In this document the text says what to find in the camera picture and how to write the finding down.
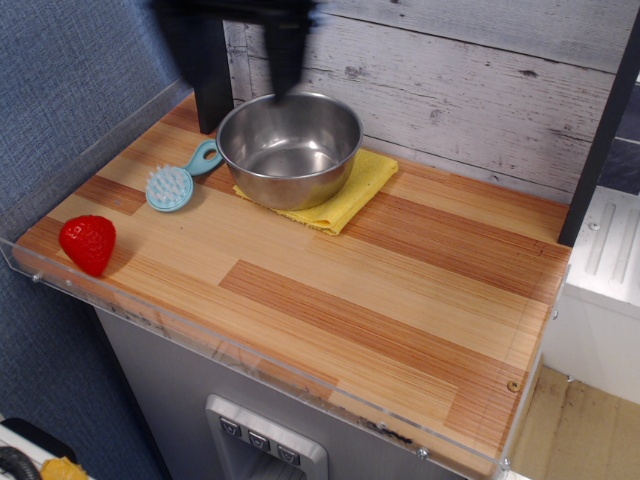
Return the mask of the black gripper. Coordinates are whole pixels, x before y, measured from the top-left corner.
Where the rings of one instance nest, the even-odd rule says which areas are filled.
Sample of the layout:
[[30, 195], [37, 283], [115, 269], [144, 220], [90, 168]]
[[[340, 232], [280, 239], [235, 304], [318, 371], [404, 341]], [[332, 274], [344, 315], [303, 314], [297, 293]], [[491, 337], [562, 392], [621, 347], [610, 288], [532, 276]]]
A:
[[152, 1], [158, 27], [182, 78], [193, 88], [225, 82], [219, 19], [262, 24], [273, 94], [281, 101], [301, 81], [307, 36], [319, 1]]

